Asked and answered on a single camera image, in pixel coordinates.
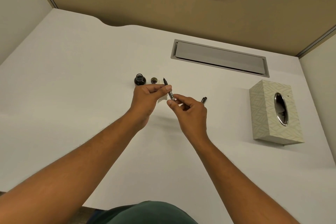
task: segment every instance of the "tissue box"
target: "tissue box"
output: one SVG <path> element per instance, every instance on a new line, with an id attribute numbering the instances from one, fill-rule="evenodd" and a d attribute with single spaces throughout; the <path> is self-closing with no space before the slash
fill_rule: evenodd
<path id="1" fill-rule="evenodd" d="M 291 86 L 261 80 L 250 88 L 250 103 L 253 139 L 304 143 Z"/>

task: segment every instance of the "gray rectangular panel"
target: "gray rectangular panel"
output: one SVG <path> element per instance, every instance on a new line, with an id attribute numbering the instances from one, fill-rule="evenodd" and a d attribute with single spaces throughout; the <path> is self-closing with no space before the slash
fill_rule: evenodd
<path id="1" fill-rule="evenodd" d="M 265 75 L 265 58 L 260 56 L 182 41 L 176 42 L 175 56 L 178 59 Z"/>

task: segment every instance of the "green shirt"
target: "green shirt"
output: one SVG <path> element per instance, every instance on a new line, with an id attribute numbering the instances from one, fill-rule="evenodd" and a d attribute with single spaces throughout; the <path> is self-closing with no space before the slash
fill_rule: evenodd
<path id="1" fill-rule="evenodd" d="M 158 201 L 145 201 L 137 205 L 120 206 L 103 211 L 88 224 L 197 224 L 178 207 Z"/>

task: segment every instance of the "brown partition panel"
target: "brown partition panel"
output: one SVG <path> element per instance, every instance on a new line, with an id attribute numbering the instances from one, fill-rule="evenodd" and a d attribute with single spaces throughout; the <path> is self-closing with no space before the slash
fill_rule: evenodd
<path id="1" fill-rule="evenodd" d="M 141 25 L 297 55 L 336 24 L 336 0 L 54 0 L 109 25 Z"/>

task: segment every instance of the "person's right hand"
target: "person's right hand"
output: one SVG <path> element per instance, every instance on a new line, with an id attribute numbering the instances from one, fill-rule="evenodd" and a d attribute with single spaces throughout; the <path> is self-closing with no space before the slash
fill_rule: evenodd
<path id="1" fill-rule="evenodd" d="M 180 123 L 182 132 L 193 144 L 199 140 L 208 139 L 207 108 L 204 104 L 191 97 L 174 94 L 176 102 L 168 100 L 168 106 L 174 111 Z"/>

